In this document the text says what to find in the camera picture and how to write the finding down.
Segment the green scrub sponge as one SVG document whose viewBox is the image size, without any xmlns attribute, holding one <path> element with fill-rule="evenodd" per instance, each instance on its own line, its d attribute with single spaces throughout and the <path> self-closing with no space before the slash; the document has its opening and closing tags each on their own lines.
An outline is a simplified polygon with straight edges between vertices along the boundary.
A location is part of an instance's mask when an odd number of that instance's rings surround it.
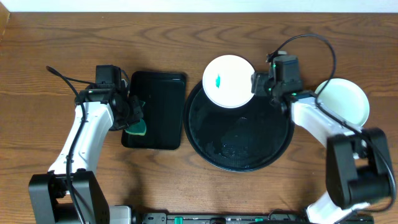
<svg viewBox="0 0 398 224">
<path fill-rule="evenodd" d="M 124 129 L 133 136 L 145 136 L 147 131 L 146 122 L 144 121 L 144 113 L 142 106 L 144 103 L 137 99 L 132 99 L 129 102 L 129 114 L 127 116 L 127 126 Z"/>
</svg>

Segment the white plate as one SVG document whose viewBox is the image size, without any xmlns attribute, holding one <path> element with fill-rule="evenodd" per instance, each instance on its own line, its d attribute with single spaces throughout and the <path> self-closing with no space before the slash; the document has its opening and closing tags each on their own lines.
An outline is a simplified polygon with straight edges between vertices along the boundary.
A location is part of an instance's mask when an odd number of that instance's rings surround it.
<svg viewBox="0 0 398 224">
<path fill-rule="evenodd" d="M 251 77 L 254 67 L 237 55 L 222 55 L 213 59 L 205 68 L 202 85 L 206 96 L 222 108 L 239 108 L 248 103 Z"/>
</svg>

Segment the pale green plate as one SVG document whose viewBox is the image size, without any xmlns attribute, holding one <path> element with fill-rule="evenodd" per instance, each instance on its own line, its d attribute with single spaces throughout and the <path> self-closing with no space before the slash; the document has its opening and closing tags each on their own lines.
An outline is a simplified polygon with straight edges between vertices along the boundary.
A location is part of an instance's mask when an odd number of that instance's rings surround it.
<svg viewBox="0 0 398 224">
<path fill-rule="evenodd" d="M 327 108 L 350 123 L 363 126 L 369 118 L 370 105 L 366 94 L 349 80 L 333 78 L 321 92 L 319 99 Z"/>
</svg>

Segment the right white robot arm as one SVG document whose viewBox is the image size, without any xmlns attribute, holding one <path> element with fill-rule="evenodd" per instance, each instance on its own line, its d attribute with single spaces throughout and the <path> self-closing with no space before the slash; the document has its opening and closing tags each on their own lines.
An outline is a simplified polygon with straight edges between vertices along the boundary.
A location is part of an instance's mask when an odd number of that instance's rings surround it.
<svg viewBox="0 0 398 224">
<path fill-rule="evenodd" d="M 323 106 L 317 94 L 304 90 L 298 75 L 278 80 L 256 72 L 251 83 L 253 94 L 271 98 L 326 148 L 326 192 L 306 208 L 310 223 L 343 223 L 357 212 L 368 212 L 381 199 L 396 201 L 397 186 L 381 129 L 345 121 Z"/>
</svg>

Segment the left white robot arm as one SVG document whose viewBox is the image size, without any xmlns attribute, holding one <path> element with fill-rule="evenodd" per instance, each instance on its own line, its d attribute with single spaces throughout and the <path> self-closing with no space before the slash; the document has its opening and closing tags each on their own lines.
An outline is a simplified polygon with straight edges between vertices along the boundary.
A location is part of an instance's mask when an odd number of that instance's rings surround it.
<svg viewBox="0 0 398 224">
<path fill-rule="evenodd" d="M 29 195 L 37 223 L 140 223 L 128 205 L 110 206 L 96 179 L 107 133 L 143 117 L 136 95 L 115 89 L 82 90 L 65 145 L 45 174 L 34 174 Z"/>
</svg>

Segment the black rectangular tray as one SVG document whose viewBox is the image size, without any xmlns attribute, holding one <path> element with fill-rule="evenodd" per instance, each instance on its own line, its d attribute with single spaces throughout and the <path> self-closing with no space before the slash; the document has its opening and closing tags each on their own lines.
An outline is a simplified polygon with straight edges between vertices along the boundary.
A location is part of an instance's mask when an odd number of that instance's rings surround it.
<svg viewBox="0 0 398 224">
<path fill-rule="evenodd" d="M 125 129 L 121 143 L 128 148 L 175 150 L 180 146 L 186 75 L 176 72 L 137 71 L 130 94 L 142 106 L 146 130 Z"/>
</svg>

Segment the black round tray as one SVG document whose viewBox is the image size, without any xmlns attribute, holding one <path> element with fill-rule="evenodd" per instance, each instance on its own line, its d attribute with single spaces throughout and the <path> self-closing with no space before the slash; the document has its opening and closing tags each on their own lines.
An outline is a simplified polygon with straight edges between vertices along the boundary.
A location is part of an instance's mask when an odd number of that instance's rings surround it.
<svg viewBox="0 0 398 224">
<path fill-rule="evenodd" d="M 198 82 L 185 103 L 183 123 L 194 150 L 210 164 L 231 172 L 250 172 L 283 155 L 294 133 L 289 117 L 266 97 L 239 108 L 215 105 Z"/>
</svg>

